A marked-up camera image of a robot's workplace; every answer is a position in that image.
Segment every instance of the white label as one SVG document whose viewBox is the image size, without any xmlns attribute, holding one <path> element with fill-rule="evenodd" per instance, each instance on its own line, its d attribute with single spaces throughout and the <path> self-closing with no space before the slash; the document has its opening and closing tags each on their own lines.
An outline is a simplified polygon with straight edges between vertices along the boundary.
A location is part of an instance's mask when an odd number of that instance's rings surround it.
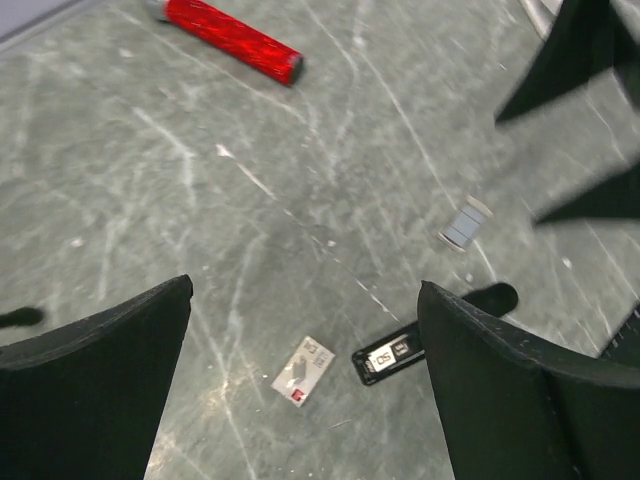
<svg viewBox="0 0 640 480">
<path fill-rule="evenodd" d="M 396 363 L 396 358 L 391 351 L 391 345 L 386 344 L 369 354 L 369 361 L 376 372 L 381 372 L 385 368 Z"/>
<path fill-rule="evenodd" d="M 272 388 L 296 406 L 301 406 L 324 375 L 334 354 L 311 337 L 305 337 Z"/>
</svg>

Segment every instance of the white vein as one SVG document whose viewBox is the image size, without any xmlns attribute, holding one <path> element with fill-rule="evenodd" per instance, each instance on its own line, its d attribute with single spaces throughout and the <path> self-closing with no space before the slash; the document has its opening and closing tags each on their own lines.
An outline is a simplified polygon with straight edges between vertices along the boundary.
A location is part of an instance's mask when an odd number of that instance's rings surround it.
<svg viewBox="0 0 640 480">
<path fill-rule="evenodd" d="M 187 196 L 189 206 L 192 208 L 196 206 L 196 192 L 193 189 L 193 159 L 197 156 L 196 153 L 182 143 L 173 132 L 166 127 L 160 125 L 151 116 L 139 107 L 133 107 L 133 113 L 146 123 L 149 127 L 156 130 L 166 140 L 169 141 L 174 150 L 182 157 L 182 184 L 187 190 Z"/>
<path fill-rule="evenodd" d="M 598 242 L 598 244 L 600 245 L 600 247 L 602 248 L 602 250 L 604 250 L 605 255 L 607 256 L 607 258 L 609 259 L 609 262 L 611 262 L 611 264 L 613 265 L 613 267 L 617 270 L 618 274 L 620 275 L 620 278 L 622 279 L 622 281 L 625 283 L 625 285 L 629 288 L 629 290 L 636 296 L 636 298 L 638 298 L 638 293 L 635 291 L 635 289 L 633 288 L 633 285 L 631 284 L 631 282 L 629 281 L 629 278 L 627 277 L 625 271 L 622 269 L 622 267 L 620 266 L 620 264 L 617 262 L 617 260 L 614 258 L 614 256 L 611 254 L 611 252 L 609 251 L 609 249 L 607 247 L 605 247 L 604 243 L 602 242 L 602 240 L 600 239 L 600 237 L 598 236 L 598 234 L 596 233 L 596 231 L 593 229 L 593 227 L 589 224 L 587 224 L 587 228 L 589 229 L 589 231 L 593 234 L 593 236 L 595 237 L 596 241 Z"/>
</svg>

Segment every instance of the gray marble floor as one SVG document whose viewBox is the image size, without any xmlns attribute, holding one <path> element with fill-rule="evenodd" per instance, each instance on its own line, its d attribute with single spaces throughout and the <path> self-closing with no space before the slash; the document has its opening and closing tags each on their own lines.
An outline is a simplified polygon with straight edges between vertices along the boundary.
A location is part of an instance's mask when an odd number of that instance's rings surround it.
<svg viewBox="0 0 640 480">
<path fill-rule="evenodd" d="M 539 44 L 517 0 L 216 5 L 303 52 L 300 83 L 134 0 L 0 64 L 0 305 L 48 313 L 0 344 L 188 273 L 148 479 L 451 479 L 426 365 L 365 388 L 351 353 L 414 319 L 421 279 L 500 279 L 510 321 L 597 354 L 637 298 L 640 229 L 529 220 L 627 163 L 640 122 L 604 77 L 496 131 Z M 467 194 L 495 217 L 458 254 L 435 234 Z M 296 409 L 269 385 L 305 335 L 337 357 Z"/>
</svg>

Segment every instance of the red logo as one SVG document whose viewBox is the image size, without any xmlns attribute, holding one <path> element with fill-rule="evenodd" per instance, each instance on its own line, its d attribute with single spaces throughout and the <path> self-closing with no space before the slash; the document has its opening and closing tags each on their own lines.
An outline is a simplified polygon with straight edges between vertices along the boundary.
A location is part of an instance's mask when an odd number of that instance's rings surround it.
<svg viewBox="0 0 640 480">
<path fill-rule="evenodd" d="M 301 402 L 304 397 L 304 392 L 299 388 L 296 388 L 291 394 L 291 398 L 293 398 L 296 402 Z"/>
</svg>

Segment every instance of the red foam grip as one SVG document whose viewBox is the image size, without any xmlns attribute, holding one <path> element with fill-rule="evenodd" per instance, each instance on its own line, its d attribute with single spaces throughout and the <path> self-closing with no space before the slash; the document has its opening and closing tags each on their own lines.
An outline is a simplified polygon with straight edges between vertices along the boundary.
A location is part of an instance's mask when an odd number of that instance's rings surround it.
<svg viewBox="0 0 640 480">
<path fill-rule="evenodd" d="M 274 80 L 292 85 L 302 54 L 201 0 L 169 0 L 167 19 Z"/>
</svg>

